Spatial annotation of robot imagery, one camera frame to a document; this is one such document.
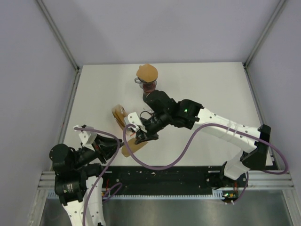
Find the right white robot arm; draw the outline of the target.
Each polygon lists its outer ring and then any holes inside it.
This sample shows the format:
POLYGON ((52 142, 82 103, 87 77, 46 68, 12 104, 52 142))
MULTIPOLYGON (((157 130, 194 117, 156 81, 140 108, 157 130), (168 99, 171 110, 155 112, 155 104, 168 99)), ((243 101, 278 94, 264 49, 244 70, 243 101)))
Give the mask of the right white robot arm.
POLYGON ((248 127, 223 118, 192 100, 176 102, 159 90, 148 94, 144 101, 153 111, 150 118, 142 118, 137 113, 128 116, 129 122, 135 126, 136 144, 157 140, 158 132, 168 125, 194 132, 203 131, 240 148, 238 154, 222 165, 220 186, 231 186, 250 170, 265 170, 271 132, 269 126, 248 127))

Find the brown paper coffee filter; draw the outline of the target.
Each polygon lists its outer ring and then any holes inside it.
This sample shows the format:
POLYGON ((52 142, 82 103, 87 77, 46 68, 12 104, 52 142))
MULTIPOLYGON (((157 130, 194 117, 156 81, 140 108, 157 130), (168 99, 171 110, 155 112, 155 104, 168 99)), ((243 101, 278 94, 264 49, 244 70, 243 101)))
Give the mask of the brown paper coffee filter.
POLYGON ((139 66, 136 76, 144 82, 150 83, 154 82, 158 78, 158 71, 154 66, 144 64, 139 66))

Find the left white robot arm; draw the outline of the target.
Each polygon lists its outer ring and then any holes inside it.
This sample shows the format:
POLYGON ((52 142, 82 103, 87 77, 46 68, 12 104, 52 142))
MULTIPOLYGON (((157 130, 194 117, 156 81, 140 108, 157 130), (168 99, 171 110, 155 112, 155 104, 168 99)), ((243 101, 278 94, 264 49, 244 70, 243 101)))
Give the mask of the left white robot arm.
POLYGON ((103 165, 123 146, 121 139, 81 133, 75 150, 57 144, 49 152, 55 173, 55 194, 73 226, 104 226, 102 186, 107 176, 103 165))

